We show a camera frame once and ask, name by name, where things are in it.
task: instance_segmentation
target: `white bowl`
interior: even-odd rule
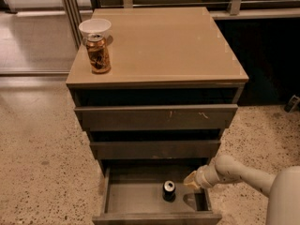
[[[107,38],[110,35],[111,26],[112,23],[106,19],[89,19],[79,24],[79,30],[84,38],[87,38],[89,34],[101,34]]]

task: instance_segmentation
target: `terrazzo floor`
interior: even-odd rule
[[[35,27],[41,23],[39,18],[30,20]],[[63,17],[52,20],[67,24]],[[13,43],[14,36],[5,37],[1,26],[0,54],[8,66],[11,59],[19,58],[3,52],[4,44]],[[20,52],[25,58],[31,54],[26,60],[30,68],[37,64],[31,63],[36,60],[30,49]],[[62,47],[56,54],[52,56],[58,68],[59,64],[69,68],[75,57],[74,51],[62,52]],[[39,64],[46,68],[50,63],[40,60]],[[99,213],[103,175],[75,116],[65,81],[66,77],[0,78],[1,225],[85,225],[93,224],[92,216]],[[225,130],[217,155],[229,154],[247,166],[276,174],[300,165],[299,140],[299,111],[287,113],[281,105],[243,106]],[[244,183],[216,185],[209,189],[209,196],[213,211],[222,215],[218,225],[265,222],[267,198]]]

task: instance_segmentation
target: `brown can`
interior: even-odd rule
[[[111,69],[109,51],[104,36],[100,34],[88,35],[85,47],[93,72],[105,73]]]

